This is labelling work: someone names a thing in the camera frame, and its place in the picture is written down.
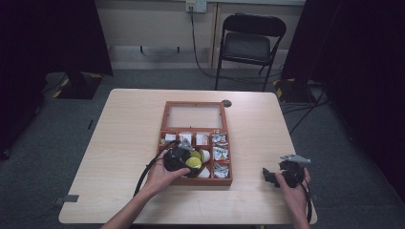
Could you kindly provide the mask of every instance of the yellow lens cap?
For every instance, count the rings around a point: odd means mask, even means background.
[[[202,156],[200,155],[199,152],[197,152],[197,151],[190,151],[190,154],[191,154],[192,157],[196,157],[196,158],[198,158],[199,160],[202,160]]]
[[[202,162],[196,157],[190,157],[185,161],[185,164],[192,169],[201,169]]]

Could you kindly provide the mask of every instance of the yellow object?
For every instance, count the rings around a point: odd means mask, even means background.
[[[196,158],[198,158],[199,160],[202,160],[202,155],[200,155],[199,152],[197,152],[197,151],[191,151],[190,154],[191,154],[192,157],[196,157]]]
[[[61,92],[62,92],[62,91],[57,91],[57,92],[53,95],[53,97],[58,97]]]
[[[92,78],[102,78],[102,75],[101,75],[101,74],[97,74],[97,73],[91,73],[90,76],[91,76]]]
[[[278,97],[281,97],[281,94],[282,94],[281,89],[278,89],[278,90],[277,90],[277,96],[278,96]]]
[[[202,168],[202,162],[200,159],[196,157],[190,157],[185,161],[185,164],[189,166],[190,168],[193,169],[201,169]]]
[[[201,161],[205,161],[205,155],[203,154],[203,149],[199,150]]]

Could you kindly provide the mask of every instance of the black folding chair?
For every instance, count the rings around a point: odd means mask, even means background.
[[[222,62],[226,60],[260,65],[262,69],[259,74],[265,66],[268,66],[262,89],[264,92],[274,57],[286,29],[286,24],[273,16],[238,12],[226,17],[223,24],[215,90],[218,89]],[[277,39],[272,48],[269,37]]]

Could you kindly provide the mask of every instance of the wooden box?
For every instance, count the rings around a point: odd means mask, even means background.
[[[232,160],[229,134],[222,102],[167,101],[160,128],[157,154],[169,140],[189,139],[196,150],[209,152],[199,177],[181,177],[172,184],[229,186],[232,183]]]

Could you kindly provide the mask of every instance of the person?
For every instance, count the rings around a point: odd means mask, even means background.
[[[163,191],[170,183],[178,177],[182,177],[190,172],[187,168],[179,169],[178,171],[169,172],[164,168],[163,161],[161,160],[166,154],[163,152],[156,163],[152,166],[145,184],[139,192],[110,220],[108,220],[101,228],[129,228],[139,213],[142,211],[146,203],[156,194]],[[307,222],[306,207],[307,201],[304,190],[300,185],[295,188],[289,188],[284,180],[284,177],[276,173],[276,178],[280,183],[280,189],[283,192],[283,198],[286,202],[287,208],[292,216],[292,221],[295,229],[307,229],[309,223]],[[304,186],[308,188],[310,183],[309,171],[305,168]]]

